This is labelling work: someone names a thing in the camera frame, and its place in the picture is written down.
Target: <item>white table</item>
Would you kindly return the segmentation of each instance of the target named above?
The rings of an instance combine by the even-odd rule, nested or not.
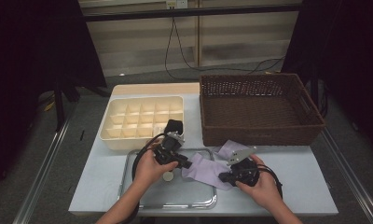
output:
[[[111,100],[154,95],[181,95],[185,104],[183,148],[204,147],[201,138],[199,83],[120,85]],[[279,177],[283,199],[299,216],[335,215],[338,209],[330,195],[321,169],[309,146],[261,147],[256,153]],[[107,148],[99,133],[79,180],[69,211],[75,215],[106,212],[117,200],[126,155]],[[268,216],[238,188],[217,190],[217,202],[210,209],[141,209],[139,216],[250,217]]]

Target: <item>person's right hand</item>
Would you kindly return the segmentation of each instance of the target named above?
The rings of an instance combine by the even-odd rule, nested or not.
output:
[[[250,157],[256,164],[265,164],[254,154],[251,154]],[[253,187],[243,184],[240,181],[236,181],[236,185],[250,195],[257,204],[268,210],[276,204],[283,203],[274,178],[267,172],[260,172],[258,182]]]

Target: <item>wall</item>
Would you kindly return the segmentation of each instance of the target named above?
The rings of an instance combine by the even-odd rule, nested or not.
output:
[[[166,8],[159,0],[79,0],[84,14]],[[300,0],[188,1],[188,7],[241,7],[300,3]],[[285,55],[297,12],[175,18],[191,66],[260,62]],[[173,20],[96,21],[88,27],[106,77],[162,71]],[[168,68],[186,68],[175,30]]]

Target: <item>wall outlet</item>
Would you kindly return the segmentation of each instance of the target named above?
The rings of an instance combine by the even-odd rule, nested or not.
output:
[[[176,0],[166,1],[166,8],[167,9],[176,9],[177,8],[177,1]]]
[[[187,0],[177,0],[177,8],[187,8]]]

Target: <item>dark curtain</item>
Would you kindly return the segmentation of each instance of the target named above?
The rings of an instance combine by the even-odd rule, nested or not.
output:
[[[86,23],[66,19],[81,16],[77,0],[0,1],[0,178],[22,148],[41,93],[58,83],[76,101],[76,86],[106,86]]]
[[[303,2],[321,7],[299,13],[283,72],[322,79],[373,144],[373,0]]]

